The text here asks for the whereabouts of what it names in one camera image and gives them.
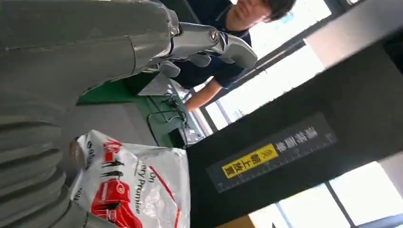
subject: red logo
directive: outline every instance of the red logo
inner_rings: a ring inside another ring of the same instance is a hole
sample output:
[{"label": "red logo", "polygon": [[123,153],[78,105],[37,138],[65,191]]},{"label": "red logo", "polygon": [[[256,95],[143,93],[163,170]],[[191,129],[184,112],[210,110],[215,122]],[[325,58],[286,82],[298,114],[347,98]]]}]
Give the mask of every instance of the red logo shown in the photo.
[{"label": "red logo", "polygon": [[101,183],[91,205],[91,213],[121,228],[143,228],[129,207],[129,185],[118,179]]},{"label": "red logo", "polygon": [[108,139],[108,142],[104,143],[104,162],[113,162],[115,160],[114,154],[119,153],[121,147],[122,144],[120,142]]}]

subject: man's hand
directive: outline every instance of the man's hand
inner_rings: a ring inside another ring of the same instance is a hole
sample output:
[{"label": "man's hand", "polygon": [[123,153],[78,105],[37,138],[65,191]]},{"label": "man's hand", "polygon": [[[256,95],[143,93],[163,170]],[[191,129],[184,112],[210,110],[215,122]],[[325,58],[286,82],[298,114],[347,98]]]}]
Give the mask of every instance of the man's hand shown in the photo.
[{"label": "man's hand", "polygon": [[195,110],[209,102],[220,90],[222,86],[213,78],[207,85],[193,95],[186,103],[186,109],[188,112]]}]

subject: white plastic bag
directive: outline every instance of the white plastic bag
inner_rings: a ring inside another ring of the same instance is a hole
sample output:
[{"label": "white plastic bag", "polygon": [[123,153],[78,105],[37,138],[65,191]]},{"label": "white plastic bag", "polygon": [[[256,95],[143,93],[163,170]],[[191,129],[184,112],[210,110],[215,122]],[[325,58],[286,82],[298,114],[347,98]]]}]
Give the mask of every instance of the white plastic bag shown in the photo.
[{"label": "white plastic bag", "polygon": [[120,143],[92,130],[77,140],[86,167],[71,199],[121,228],[190,227],[186,152]]}]

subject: cable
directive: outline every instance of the cable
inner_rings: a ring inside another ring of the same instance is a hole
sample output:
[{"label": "cable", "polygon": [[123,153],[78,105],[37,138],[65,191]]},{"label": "cable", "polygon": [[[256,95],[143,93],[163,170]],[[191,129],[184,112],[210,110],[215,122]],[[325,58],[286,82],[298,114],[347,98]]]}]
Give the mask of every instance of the cable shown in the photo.
[{"label": "cable", "polygon": [[153,115],[155,115],[155,114],[175,113],[175,112],[177,112],[177,110],[172,110],[172,111],[159,111],[159,112],[151,113],[151,114],[148,115],[148,117],[147,117],[147,126],[148,126],[148,128],[150,129],[151,135],[153,136],[153,138],[154,138],[154,140],[155,140],[155,143],[157,143],[157,146],[160,146],[160,145],[159,145],[159,143],[158,143],[158,141],[157,141],[157,138],[155,137],[153,128],[152,128],[151,123],[150,123],[151,117],[152,117]]},{"label": "cable", "polygon": [[[158,105],[155,103],[155,101],[153,100],[153,98],[152,98],[151,96],[148,96],[148,99],[150,99],[151,103],[153,103],[153,105],[157,108],[157,110],[158,110],[159,112],[161,112],[160,107],[158,107]],[[166,116],[164,115],[164,113],[161,113],[161,115],[163,116],[163,118],[164,118],[164,120],[165,120],[166,122],[169,122],[168,119],[166,118]]]},{"label": "cable", "polygon": [[[158,107],[158,105],[156,104],[156,102],[155,102],[150,96],[148,96],[148,98],[151,100],[151,102],[153,103],[153,105],[154,105],[154,106],[157,108],[157,110],[158,110],[158,112],[151,113],[151,114],[149,114],[149,115],[147,116],[147,126],[148,126],[148,128],[150,129],[151,135],[153,136],[153,138],[154,138],[154,140],[155,140],[157,146],[160,146],[160,145],[159,145],[159,143],[158,143],[158,141],[157,141],[157,139],[156,139],[156,137],[155,137],[153,128],[152,128],[152,126],[151,126],[151,117],[152,117],[153,115],[155,115],[155,114],[162,114],[162,116],[164,117],[164,120],[165,120],[166,123],[171,122],[171,121],[172,121],[173,119],[175,119],[175,118],[179,118],[179,119],[182,120],[182,122],[181,122],[181,130],[182,130],[182,132],[183,132],[183,136],[184,136],[184,139],[185,139],[184,148],[187,149],[187,148],[188,148],[188,139],[187,139],[186,131],[185,131],[185,128],[186,128],[186,127],[189,127],[189,124],[188,124],[188,121],[187,121],[187,113],[186,113],[185,111],[183,111],[183,110],[180,108],[180,105],[179,105],[178,102],[176,102],[176,100],[175,100],[175,95],[174,95],[174,94],[166,94],[166,99],[165,99],[164,101],[162,101],[162,103],[165,103],[166,105],[168,105],[168,106],[170,106],[171,108],[174,109],[174,110],[170,110],[170,111],[161,111],[161,109]],[[173,117],[171,117],[171,118],[168,119],[168,118],[166,118],[166,116],[164,115],[165,113],[177,113],[178,115],[173,116]]]}]

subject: robotic hand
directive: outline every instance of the robotic hand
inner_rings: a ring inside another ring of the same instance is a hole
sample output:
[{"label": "robotic hand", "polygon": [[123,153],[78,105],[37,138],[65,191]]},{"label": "robotic hand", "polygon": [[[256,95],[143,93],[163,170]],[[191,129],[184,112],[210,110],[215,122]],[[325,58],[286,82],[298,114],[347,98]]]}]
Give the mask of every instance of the robotic hand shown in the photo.
[{"label": "robotic hand", "polygon": [[180,69],[171,61],[190,61],[198,67],[206,67],[211,62],[211,56],[220,58],[227,64],[242,68],[252,68],[258,59],[251,47],[239,37],[220,32],[211,26],[180,23],[177,34],[169,44],[170,52],[159,55],[154,61],[158,62],[154,69],[168,77],[176,77]]}]

